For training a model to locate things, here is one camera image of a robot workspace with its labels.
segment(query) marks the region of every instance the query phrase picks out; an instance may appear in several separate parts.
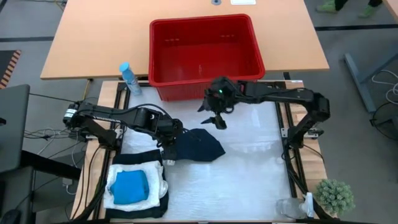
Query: red plastic basket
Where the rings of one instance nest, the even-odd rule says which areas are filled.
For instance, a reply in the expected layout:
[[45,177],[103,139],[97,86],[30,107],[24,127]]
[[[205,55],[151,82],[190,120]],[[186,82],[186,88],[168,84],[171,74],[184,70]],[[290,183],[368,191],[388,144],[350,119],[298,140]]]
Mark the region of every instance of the red plastic basket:
[[248,15],[150,24],[149,83],[164,101],[203,98],[216,77],[258,80],[265,72]]

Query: green shoe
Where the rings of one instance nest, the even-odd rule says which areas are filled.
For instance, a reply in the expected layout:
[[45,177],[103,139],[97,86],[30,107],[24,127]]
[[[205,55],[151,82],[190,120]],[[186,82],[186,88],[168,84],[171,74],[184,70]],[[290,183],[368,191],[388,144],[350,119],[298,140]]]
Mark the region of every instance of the green shoe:
[[366,6],[365,10],[360,15],[358,15],[358,17],[369,18],[377,11],[377,9],[379,9],[379,7]]
[[337,13],[335,0],[331,0],[321,6],[317,6],[317,12]]

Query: gray floor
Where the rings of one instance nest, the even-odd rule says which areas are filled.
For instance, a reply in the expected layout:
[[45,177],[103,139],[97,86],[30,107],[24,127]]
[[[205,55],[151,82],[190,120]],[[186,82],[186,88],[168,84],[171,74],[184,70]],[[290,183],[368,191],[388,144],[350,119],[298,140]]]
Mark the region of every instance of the gray floor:
[[[347,3],[338,15],[318,14],[314,8],[321,1],[305,0],[315,26],[347,26],[363,24],[394,24],[395,20],[385,6],[370,19],[358,19],[357,14],[365,7],[367,0]],[[8,0],[0,14],[0,38],[38,37],[54,35],[62,11],[54,3]],[[342,216],[342,219],[357,222],[396,223],[398,212],[398,145],[377,132],[369,123],[370,115],[364,109],[351,75],[341,60],[344,53],[351,53],[359,69],[368,68],[398,38],[397,29],[324,31],[318,32],[325,55],[330,64],[329,72],[297,72],[292,78],[304,81],[307,88],[323,93],[330,99],[331,118],[322,124],[326,134],[320,138],[329,178],[350,184],[356,201],[356,208]],[[40,73],[51,42],[0,43],[0,50],[22,50],[22,57],[12,76],[9,86],[28,83],[32,93],[64,97],[71,100],[82,98],[85,80],[42,81]],[[388,66],[398,72],[398,62]],[[266,79],[282,79],[279,73],[269,73]],[[396,82],[388,75],[381,80]],[[95,80],[89,96],[98,96],[102,80]],[[70,87],[80,91],[70,91]],[[377,105],[385,102],[384,94],[390,88],[383,85],[369,85]],[[33,131],[46,127],[62,129],[62,116],[67,102],[30,97],[26,129]],[[396,113],[396,106],[389,112]],[[72,139],[53,142],[43,156],[49,156],[74,143]],[[46,144],[35,140],[24,142],[24,149],[38,152]],[[60,159],[71,163],[71,151],[60,154]],[[45,175],[38,180],[44,182]],[[43,197],[51,198],[62,194],[57,208],[38,214],[37,223],[66,221],[64,205],[73,200],[67,195],[61,182],[42,189]]]

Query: plastic water bottle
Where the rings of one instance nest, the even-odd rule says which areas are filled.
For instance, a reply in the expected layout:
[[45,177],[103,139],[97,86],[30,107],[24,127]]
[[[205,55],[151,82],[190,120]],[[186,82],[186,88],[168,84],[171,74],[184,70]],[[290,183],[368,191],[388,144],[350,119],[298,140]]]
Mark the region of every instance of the plastic water bottle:
[[289,218],[299,219],[306,216],[313,218],[314,215],[311,192],[307,192],[305,201],[298,198],[282,199],[277,202],[276,207],[281,214]]
[[129,63],[122,63],[119,67],[119,71],[122,73],[123,80],[126,82],[126,85],[130,89],[133,96],[141,95],[141,87],[138,84],[137,77],[131,71]]

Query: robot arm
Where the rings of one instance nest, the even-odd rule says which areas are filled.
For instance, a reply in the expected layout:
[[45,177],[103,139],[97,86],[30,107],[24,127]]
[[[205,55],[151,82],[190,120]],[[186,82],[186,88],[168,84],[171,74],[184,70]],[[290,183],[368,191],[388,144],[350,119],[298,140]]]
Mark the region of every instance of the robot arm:
[[226,77],[217,78],[211,87],[205,90],[205,99],[198,111],[212,111],[216,115],[202,124],[213,123],[217,129],[226,129],[221,113],[232,113],[238,103],[258,104],[264,101],[297,103],[307,110],[307,115],[299,124],[288,130],[287,139],[292,147],[303,147],[304,134],[317,123],[326,121],[330,117],[329,100],[312,90],[306,88],[281,90],[268,83],[258,82],[233,83]]
[[102,146],[110,149],[119,146],[116,133],[104,129],[94,119],[123,124],[134,131],[152,136],[153,140],[158,142],[157,146],[164,148],[164,155],[167,157],[164,159],[174,161],[175,153],[172,146],[175,137],[183,132],[182,122],[179,119],[172,119],[166,113],[143,106],[152,105],[139,105],[128,110],[119,110],[80,101],[69,105],[63,122],[72,131],[86,131],[96,136]]

